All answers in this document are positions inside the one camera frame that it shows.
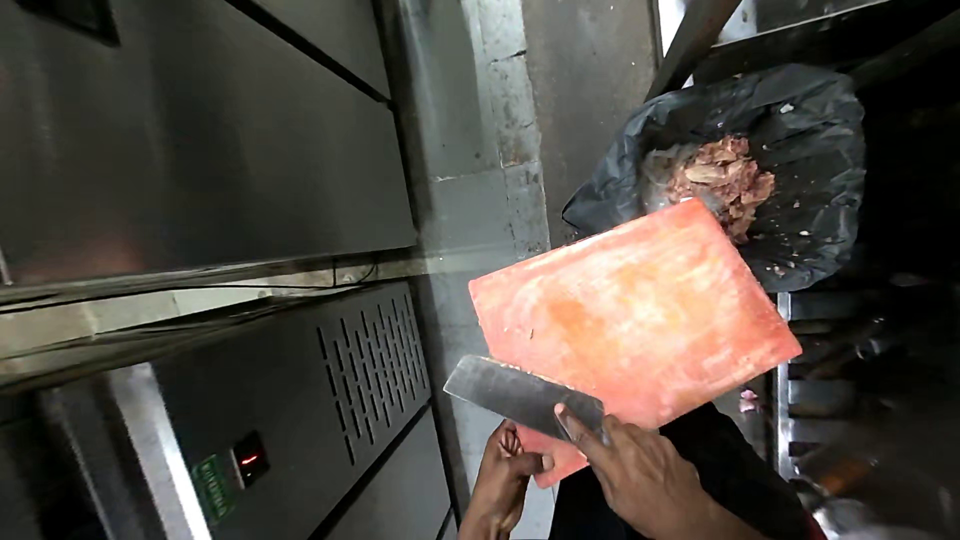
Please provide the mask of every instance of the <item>digital display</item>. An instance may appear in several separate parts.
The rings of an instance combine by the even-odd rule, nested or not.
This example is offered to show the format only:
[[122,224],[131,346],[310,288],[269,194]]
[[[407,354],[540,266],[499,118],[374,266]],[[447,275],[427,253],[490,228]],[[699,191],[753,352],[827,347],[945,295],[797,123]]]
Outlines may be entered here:
[[236,461],[240,479],[244,487],[250,487],[270,470],[267,452],[260,440],[260,433],[251,431],[233,446],[233,459]]

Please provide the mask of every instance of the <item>floor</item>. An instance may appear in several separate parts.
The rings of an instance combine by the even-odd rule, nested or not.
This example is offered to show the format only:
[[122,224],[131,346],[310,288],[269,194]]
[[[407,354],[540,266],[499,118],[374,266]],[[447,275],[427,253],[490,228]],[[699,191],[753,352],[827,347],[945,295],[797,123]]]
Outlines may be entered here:
[[[560,218],[566,200],[653,79],[650,8],[395,0],[383,21],[419,255],[430,266],[412,282],[462,513],[500,422],[442,390],[461,356],[487,352],[467,284],[573,238]],[[531,485],[514,538],[546,538],[555,495]]]

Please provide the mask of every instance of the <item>ventilation grille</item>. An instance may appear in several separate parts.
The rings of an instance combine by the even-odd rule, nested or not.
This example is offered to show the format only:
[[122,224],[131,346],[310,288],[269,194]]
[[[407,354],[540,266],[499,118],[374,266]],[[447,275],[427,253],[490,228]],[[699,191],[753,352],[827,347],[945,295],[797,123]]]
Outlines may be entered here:
[[[410,295],[374,295],[317,327],[320,353],[350,464],[366,461],[429,396]],[[397,291],[387,289],[384,292]]]

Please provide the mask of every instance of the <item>wire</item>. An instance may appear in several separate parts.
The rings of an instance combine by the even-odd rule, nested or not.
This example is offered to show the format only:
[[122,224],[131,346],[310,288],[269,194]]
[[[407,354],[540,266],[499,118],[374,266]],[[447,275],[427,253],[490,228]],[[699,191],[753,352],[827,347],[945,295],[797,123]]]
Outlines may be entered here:
[[[0,313],[13,314],[13,313],[19,313],[23,311],[30,311],[33,309],[43,309],[46,307],[57,307],[57,306],[65,306],[69,304],[77,304],[80,302],[97,302],[101,300],[110,300],[113,298],[123,298],[123,297],[136,296],[140,294],[150,294],[154,292],[169,292],[169,291],[190,290],[190,289],[253,288],[253,289],[331,290],[331,289],[353,287],[363,282],[366,282],[367,279],[369,279],[370,276],[373,275],[373,272],[375,272],[376,269],[379,267],[380,267],[380,263],[378,261],[374,261],[371,263],[370,270],[368,270],[367,273],[364,274],[359,280],[357,280],[356,282],[343,283],[343,284],[333,284],[333,285],[270,285],[270,284],[263,284],[263,285],[242,284],[241,285],[241,284],[236,284],[236,285],[231,285],[227,283],[217,283],[213,285],[177,285],[177,286],[167,286],[167,287],[161,287],[161,288],[150,288],[150,289],[145,289],[145,290],[132,292],[132,293],[116,293],[116,294],[98,296],[94,298],[78,298],[78,299],[65,300],[60,302],[51,302],[50,304],[43,304],[39,306],[17,307],[18,303],[12,303],[8,305],[0,304]],[[334,279],[336,279],[336,269],[333,269],[333,271],[334,271]],[[55,298],[55,297],[56,297],[56,294],[53,294],[53,295],[50,295],[48,298]]]

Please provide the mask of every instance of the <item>cutting board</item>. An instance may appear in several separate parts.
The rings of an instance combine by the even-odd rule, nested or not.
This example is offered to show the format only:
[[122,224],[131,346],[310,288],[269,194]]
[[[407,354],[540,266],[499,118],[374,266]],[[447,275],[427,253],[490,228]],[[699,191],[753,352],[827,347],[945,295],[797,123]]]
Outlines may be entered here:
[[[491,356],[595,396],[642,428],[801,352],[699,199],[514,264],[469,290]],[[540,487],[587,465],[569,443],[517,432],[524,450],[554,457]]]

